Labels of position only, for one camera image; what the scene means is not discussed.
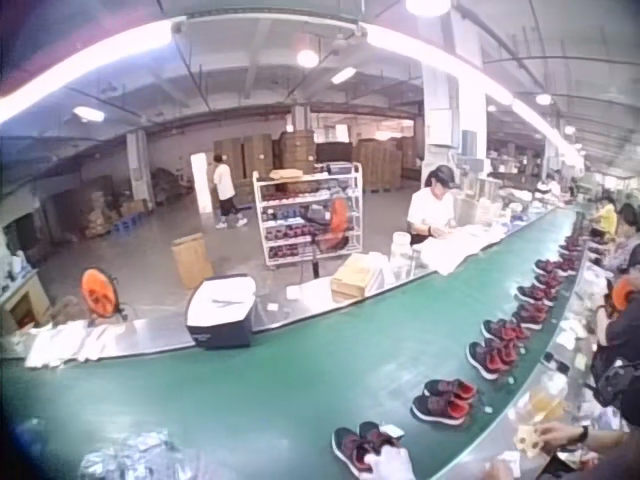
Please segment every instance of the yellow shirt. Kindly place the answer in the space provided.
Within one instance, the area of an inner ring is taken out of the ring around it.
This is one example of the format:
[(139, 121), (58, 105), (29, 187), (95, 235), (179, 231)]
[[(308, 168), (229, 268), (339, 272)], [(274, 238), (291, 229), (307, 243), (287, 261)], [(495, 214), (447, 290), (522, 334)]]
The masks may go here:
[(615, 207), (609, 203), (598, 212), (598, 215), (600, 216), (600, 228), (609, 235), (615, 235), (616, 227), (618, 226), (618, 215)]

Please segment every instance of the concrete floor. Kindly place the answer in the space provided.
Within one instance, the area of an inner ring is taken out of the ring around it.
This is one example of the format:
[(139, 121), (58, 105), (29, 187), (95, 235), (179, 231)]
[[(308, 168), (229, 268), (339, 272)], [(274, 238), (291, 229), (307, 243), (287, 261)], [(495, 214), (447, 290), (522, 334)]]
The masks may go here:
[[(406, 228), (411, 194), (417, 183), (390, 193), (365, 194), (364, 251), (389, 253), (393, 232)], [(205, 233), (207, 251), (216, 274), (248, 273), (258, 292), (282, 289), (312, 279), (311, 265), (272, 270), (265, 266), (255, 209), (245, 212), (249, 223), (229, 230), (204, 230), (195, 196), (163, 207), (131, 234), (111, 234), (61, 250), (39, 271), (52, 304), (66, 295), (80, 299), (80, 277), (85, 268), (98, 266), (117, 278), (120, 301), (131, 305), (140, 318), (184, 310), (189, 291), (178, 276), (171, 242)], [(320, 273), (332, 275), (346, 257), (323, 260)]]

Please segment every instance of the green conveyor belt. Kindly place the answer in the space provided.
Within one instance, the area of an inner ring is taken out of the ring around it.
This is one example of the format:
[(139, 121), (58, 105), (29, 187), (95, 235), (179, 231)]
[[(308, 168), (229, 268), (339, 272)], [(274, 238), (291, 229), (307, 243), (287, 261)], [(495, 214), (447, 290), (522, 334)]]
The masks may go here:
[[(349, 309), (255, 337), (247, 350), (187, 350), (143, 358), (26, 371), (4, 363), (2, 402), (16, 420), (47, 422), (48, 468), (73, 478), (83, 455), (111, 436), (166, 428), (183, 447), (225, 472), (217, 478), (350, 478), (330, 450), (338, 426), (363, 420), (406, 432), (418, 478), (454, 461), (504, 411), (548, 345), (535, 334), (515, 386), (483, 380), (466, 345), (480, 322), (508, 316), (531, 265), (555, 257), (574, 214), (558, 210), (468, 259), (448, 277), (431, 275)], [(566, 297), (556, 305), (557, 316)], [(424, 382), (461, 377), (495, 408), (461, 427), (423, 424), (409, 407)]]

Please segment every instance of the ceiling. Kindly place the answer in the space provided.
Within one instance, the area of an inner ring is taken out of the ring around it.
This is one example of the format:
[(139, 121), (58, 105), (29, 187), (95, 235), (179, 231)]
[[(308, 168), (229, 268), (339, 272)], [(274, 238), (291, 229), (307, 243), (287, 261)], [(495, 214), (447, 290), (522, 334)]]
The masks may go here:
[[(11, 0), (0, 15), (7, 59), (0, 95), (96, 41), (150, 21), (215, 8), (263, 5), (247, 0)], [(379, 23), (442, 45), (439, 19), (418, 20), (392, 0), (270, 0), (278, 8), (313, 10)], [(640, 21), (634, 0), (462, 0), (456, 9), (482, 28), (485, 71), (530, 105), (576, 127), (575, 141), (601, 168), (640, 172)], [(95, 70), (0, 126), (3, 167), (25, 162), (42, 170), (87, 147), (139, 127), (174, 128), (189, 118), (296, 101), (365, 106), (371, 113), (411, 116), (422, 98), (421, 67), (374, 49), (351, 29), (286, 20), (189, 21), (174, 42)], [(321, 64), (300, 68), (301, 48)], [(358, 73), (339, 85), (346, 66)], [(71, 110), (104, 111), (102, 124)], [(528, 148), (543, 140), (510, 111), (489, 114), (490, 136)]]

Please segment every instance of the glove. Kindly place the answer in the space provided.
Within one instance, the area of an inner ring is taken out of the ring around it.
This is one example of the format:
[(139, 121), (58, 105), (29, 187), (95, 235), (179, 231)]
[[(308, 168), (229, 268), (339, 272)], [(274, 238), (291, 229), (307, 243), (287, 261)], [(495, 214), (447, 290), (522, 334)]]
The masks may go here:
[(385, 445), (380, 455), (370, 453), (364, 461), (371, 465), (373, 473), (360, 475), (360, 480), (415, 480), (409, 452), (405, 448)]

